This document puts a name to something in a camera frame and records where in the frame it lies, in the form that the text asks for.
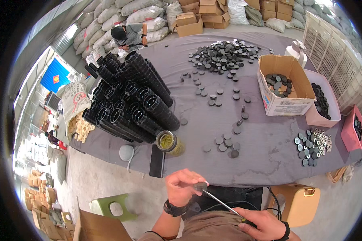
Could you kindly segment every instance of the black watch strap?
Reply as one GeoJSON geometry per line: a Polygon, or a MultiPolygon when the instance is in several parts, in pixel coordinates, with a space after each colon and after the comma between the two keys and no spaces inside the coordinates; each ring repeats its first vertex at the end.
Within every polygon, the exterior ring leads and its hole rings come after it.
{"type": "Polygon", "coordinates": [[[178,217],[178,216],[183,215],[188,210],[188,207],[189,207],[189,205],[186,205],[183,207],[176,207],[176,206],[172,205],[171,203],[169,203],[169,199],[166,200],[166,202],[164,203],[164,211],[167,214],[172,215],[173,217],[178,217]]]}
{"type": "Polygon", "coordinates": [[[284,223],[284,225],[286,226],[286,232],[284,233],[284,236],[283,238],[281,239],[277,239],[275,241],[286,241],[289,239],[289,235],[290,235],[290,226],[288,225],[288,222],[284,222],[284,221],[281,221],[282,223],[284,223]]]}

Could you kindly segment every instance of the orange stool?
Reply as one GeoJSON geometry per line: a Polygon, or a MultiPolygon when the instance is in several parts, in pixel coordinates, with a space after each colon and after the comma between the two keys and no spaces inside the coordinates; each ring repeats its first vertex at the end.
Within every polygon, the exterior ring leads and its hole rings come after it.
{"type": "Polygon", "coordinates": [[[63,150],[67,150],[67,147],[64,146],[64,143],[62,141],[59,141],[59,148],[62,148],[63,150]]]}
{"type": "MultiPolygon", "coordinates": [[[[279,201],[278,195],[285,197],[285,206],[282,211],[282,221],[288,222],[290,227],[299,227],[309,224],[317,212],[320,189],[316,187],[309,187],[300,184],[285,184],[271,187],[272,192],[277,197],[282,210],[282,205],[279,201]]],[[[275,199],[271,197],[268,207],[276,208],[275,199]]]]}

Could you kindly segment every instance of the screwdriver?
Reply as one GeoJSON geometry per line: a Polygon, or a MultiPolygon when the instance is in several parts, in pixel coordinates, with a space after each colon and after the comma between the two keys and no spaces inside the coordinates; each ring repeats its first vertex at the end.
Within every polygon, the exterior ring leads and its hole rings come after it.
{"type": "Polygon", "coordinates": [[[215,197],[214,195],[212,195],[211,193],[209,193],[207,191],[207,183],[206,182],[198,182],[196,184],[193,185],[194,189],[200,192],[204,192],[206,193],[208,196],[210,196],[211,198],[213,198],[214,200],[216,200],[217,202],[219,202],[221,205],[223,205],[224,207],[226,207],[229,211],[233,212],[234,214],[238,215],[241,217],[241,222],[242,223],[246,223],[251,225],[254,228],[257,228],[256,224],[252,223],[251,221],[245,219],[243,216],[241,216],[238,212],[236,212],[235,210],[233,210],[231,207],[229,207],[228,205],[226,205],[224,202],[222,202],[222,200],[218,199],[217,197],[215,197]]]}

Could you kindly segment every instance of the hand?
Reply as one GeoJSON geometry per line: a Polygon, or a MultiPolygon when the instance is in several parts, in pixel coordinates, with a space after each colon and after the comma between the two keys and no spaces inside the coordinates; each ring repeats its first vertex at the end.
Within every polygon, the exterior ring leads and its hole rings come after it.
{"type": "Polygon", "coordinates": [[[146,36],[143,36],[143,37],[142,37],[142,43],[144,44],[144,46],[147,44],[146,36]]]}
{"type": "Polygon", "coordinates": [[[281,239],[285,232],[286,226],[279,221],[274,215],[270,214],[267,210],[252,211],[242,209],[240,207],[234,208],[241,216],[256,224],[257,229],[249,224],[241,223],[239,228],[251,235],[252,238],[260,241],[281,239]]]}
{"type": "Polygon", "coordinates": [[[205,178],[196,172],[188,169],[176,171],[165,178],[166,189],[168,191],[169,203],[176,207],[183,207],[188,204],[193,194],[202,195],[193,188],[193,184],[206,182],[205,178]]]}

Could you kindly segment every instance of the stack of black plastic rings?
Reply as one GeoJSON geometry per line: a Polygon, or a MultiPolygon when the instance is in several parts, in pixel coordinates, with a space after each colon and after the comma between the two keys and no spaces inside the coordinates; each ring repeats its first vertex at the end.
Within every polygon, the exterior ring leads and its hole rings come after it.
{"type": "Polygon", "coordinates": [[[179,128],[178,118],[169,109],[170,91],[157,70],[138,52],[121,63],[113,53],[90,63],[86,69],[102,78],[94,90],[91,107],[83,119],[128,142],[155,142],[156,135],[179,128]]]}

